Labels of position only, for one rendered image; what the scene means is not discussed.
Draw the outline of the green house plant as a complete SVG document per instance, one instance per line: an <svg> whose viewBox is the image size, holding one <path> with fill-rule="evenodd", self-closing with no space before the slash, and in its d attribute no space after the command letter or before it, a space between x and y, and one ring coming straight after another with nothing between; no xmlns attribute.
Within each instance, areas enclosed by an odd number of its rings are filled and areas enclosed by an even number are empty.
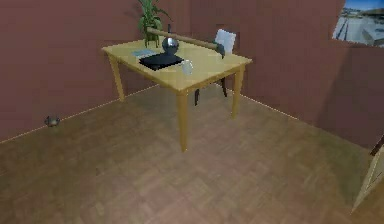
<svg viewBox="0 0 384 224"><path fill-rule="evenodd" d="M168 13L163 9L158 8L154 2L159 0L138 0L142 8L142 15L138 22L138 27L144 36L145 46L153 41L155 46L158 47L160 44L159 36L148 32L149 28L161 30L163 28L161 18L158 16L162 13L169 17Z"/></svg>

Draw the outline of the shiny dark ball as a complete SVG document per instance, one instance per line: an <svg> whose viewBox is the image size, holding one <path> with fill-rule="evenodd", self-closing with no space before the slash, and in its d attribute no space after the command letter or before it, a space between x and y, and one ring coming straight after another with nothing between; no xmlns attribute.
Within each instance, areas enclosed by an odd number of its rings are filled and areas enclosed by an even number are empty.
<svg viewBox="0 0 384 224"><path fill-rule="evenodd" d="M162 41L162 48L166 54L174 55L179 48L179 43L176 39L166 37Z"/></svg>

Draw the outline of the small grey floor object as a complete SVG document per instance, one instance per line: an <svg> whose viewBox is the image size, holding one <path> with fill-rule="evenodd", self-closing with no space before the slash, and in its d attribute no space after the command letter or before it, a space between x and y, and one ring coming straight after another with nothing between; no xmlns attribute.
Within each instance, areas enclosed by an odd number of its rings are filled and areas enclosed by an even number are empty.
<svg viewBox="0 0 384 224"><path fill-rule="evenodd" d="M47 116L44 123L48 127L55 127L60 123L61 119L57 116Z"/></svg>

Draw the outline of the pale wooden furniture corner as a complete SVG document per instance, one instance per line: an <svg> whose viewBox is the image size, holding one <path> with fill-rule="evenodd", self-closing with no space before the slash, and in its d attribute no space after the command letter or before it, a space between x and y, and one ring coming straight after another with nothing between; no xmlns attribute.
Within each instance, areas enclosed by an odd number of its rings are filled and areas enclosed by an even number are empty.
<svg viewBox="0 0 384 224"><path fill-rule="evenodd" d="M370 154L373 156L351 213L360 210L379 188L384 188L384 135L376 143Z"/></svg>

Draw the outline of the white backed chair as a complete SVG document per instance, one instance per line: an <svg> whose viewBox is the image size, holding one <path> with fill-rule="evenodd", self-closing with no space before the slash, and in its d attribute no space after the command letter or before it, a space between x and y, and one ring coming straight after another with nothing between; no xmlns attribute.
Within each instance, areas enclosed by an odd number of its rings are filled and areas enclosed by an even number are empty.
<svg viewBox="0 0 384 224"><path fill-rule="evenodd" d="M216 52L218 52L222 56L222 59L224 58L226 53L229 53L229 54L232 53L235 40L236 40L235 33L228 32L224 29L218 29L213 43L217 45ZM225 78L220 79L220 82L221 82L223 94L225 97L227 97ZM195 106L197 106L198 104L199 95L200 95L200 89L195 90L194 92Z"/></svg>

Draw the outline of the black laptop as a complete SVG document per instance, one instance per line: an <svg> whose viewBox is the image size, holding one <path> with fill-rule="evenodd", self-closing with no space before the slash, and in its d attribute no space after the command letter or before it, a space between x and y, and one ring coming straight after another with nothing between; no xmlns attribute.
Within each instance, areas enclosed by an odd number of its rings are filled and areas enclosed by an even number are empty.
<svg viewBox="0 0 384 224"><path fill-rule="evenodd" d="M167 53L159 53L141 58L139 63L153 71L157 71L159 69L179 64L183 61L184 59L180 58L179 56Z"/></svg>

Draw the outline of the yellow wooden table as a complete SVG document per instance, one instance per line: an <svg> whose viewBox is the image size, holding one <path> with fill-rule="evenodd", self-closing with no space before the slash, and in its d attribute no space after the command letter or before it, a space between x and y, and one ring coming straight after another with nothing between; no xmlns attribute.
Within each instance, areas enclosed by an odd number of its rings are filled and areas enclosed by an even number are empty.
<svg viewBox="0 0 384 224"><path fill-rule="evenodd" d="M196 89L203 88L209 83L220 80L231 74L234 75L233 104L231 116L235 118L238 113L239 96L242 89L244 72L251 59L229 54L221 58L208 48L194 44L181 42L177 56L192 62L192 73L184 74L180 65L173 65L157 71L153 71L139 63L139 59L133 55L134 51L144 49L144 41L136 40L102 47L101 50L108 56L113 72L119 100L125 98L119 65L123 64L128 69L141 74L145 78L172 90L176 95L177 114L179 123L179 136L181 150L187 150L187 102L188 94Z"/></svg>

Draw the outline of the wooden baseball bat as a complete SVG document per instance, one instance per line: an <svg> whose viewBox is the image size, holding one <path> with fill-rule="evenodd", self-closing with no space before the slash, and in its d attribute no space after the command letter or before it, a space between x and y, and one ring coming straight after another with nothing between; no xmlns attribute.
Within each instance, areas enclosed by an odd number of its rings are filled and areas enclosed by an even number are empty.
<svg viewBox="0 0 384 224"><path fill-rule="evenodd" d="M217 53L219 53L222 57L225 57L224 46L222 44L219 44L219 43L209 43L209 42L206 42L206 41L197 40L197 39L193 39L193 38L182 36L182 35L178 35L178 34L173 34L173 33L168 33L168 32L164 32L164 31L160 31L160 30L157 30L157 29L154 29L154 28L147 28L146 31L148 33L151 33L151 34L156 34L156 35L164 36L164 37L167 37L167 38L172 38L172 39L180 40L180 41L183 41L183 42L186 42L186 43L194 44L194 45L197 45L197 46L205 47L205 48L208 48L208 49L213 49Z"/></svg>

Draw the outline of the window with outdoor view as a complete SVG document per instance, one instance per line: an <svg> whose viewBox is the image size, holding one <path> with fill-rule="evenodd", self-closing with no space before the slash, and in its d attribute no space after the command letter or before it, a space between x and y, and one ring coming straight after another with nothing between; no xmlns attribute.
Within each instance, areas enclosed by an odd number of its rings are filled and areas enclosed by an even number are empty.
<svg viewBox="0 0 384 224"><path fill-rule="evenodd" d="M345 0L332 38L384 48L384 0Z"/></svg>

